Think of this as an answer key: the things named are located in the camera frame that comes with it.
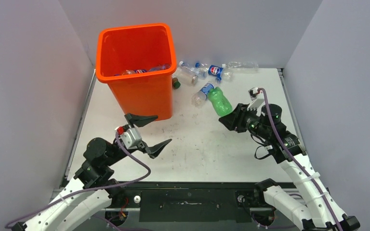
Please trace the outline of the green plastic bottle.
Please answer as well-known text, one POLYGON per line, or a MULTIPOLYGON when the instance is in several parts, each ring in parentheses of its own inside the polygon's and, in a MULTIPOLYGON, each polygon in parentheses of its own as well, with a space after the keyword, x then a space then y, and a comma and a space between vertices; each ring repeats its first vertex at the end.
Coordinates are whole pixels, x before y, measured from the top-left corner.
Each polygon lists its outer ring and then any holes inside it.
POLYGON ((209 91, 208 100, 211 102, 216 114, 219 117, 226 116, 233 111, 231 103, 225 97, 220 87, 216 87, 209 91))

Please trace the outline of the blue cap pepsi bottle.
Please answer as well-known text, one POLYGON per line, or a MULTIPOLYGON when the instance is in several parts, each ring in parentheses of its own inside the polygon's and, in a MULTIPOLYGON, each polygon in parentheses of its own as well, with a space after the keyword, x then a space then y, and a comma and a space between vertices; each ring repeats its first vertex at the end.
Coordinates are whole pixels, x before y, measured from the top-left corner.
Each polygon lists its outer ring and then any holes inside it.
POLYGON ((215 86, 212 83, 206 83, 198 92, 196 92, 191 98, 191 104, 195 107, 201 107, 207 97, 208 93, 214 89, 215 86))

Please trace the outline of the pepsi bottle front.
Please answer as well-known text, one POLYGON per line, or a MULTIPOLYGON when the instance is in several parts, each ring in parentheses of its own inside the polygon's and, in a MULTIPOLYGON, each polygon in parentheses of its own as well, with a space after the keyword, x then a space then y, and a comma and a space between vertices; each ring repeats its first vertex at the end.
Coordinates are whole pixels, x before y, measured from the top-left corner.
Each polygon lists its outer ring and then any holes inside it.
POLYGON ((147 72, 148 71, 145 70, 145 69, 134 69, 134 70, 127 69, 127 70, 124 70, 124 71, 122 71, 118 74, 115 74, 115 76, 142 74, 142 73, 147 73, 147 72))

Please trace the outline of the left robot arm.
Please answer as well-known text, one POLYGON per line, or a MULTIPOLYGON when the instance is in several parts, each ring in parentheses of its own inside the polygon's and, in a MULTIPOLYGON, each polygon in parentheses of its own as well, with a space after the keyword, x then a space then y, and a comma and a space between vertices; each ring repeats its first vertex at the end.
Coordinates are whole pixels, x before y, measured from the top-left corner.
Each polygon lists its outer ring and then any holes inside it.
POLYGON ((85 161, 74 177, 52 201, 42 209, 24 215, 5 225, 11 231, 72 231, 92 215, 109 206, 119 207, 124 202, 122 187, 139 182, 151 173, 150 167, 132 155, 141 151, 154 159, 171 139, 154 146, 143 141, 138 128, 155 120, 158 116, 125 114, 127 123, 115 129, 113 142, 94 138, 86 146, 85 161), (112 178, 111 166, 129 157, 147 173, 137 179, 119 183, 112 178))

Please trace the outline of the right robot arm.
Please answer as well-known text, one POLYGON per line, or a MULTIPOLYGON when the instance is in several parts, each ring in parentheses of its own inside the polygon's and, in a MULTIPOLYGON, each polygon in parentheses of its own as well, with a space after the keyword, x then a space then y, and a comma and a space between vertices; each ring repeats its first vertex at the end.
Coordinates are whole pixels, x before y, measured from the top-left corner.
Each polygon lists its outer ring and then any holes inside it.
POLYGON ((357 231, 360 222, 347 215, 322 184, 319 173, 310 163, 296 135, 281 122, 282 108, 276 104, 261 108, 260 115, 249 111, 246 104, 238 104, 228 115, 219 118, 228 130, 249 132, 264 140, 268 153, 288 174, 304 200, 301 204, 285 192, 274 180, 266 179, 255 185, 254 202, 279 210, 301 231, 357 231))

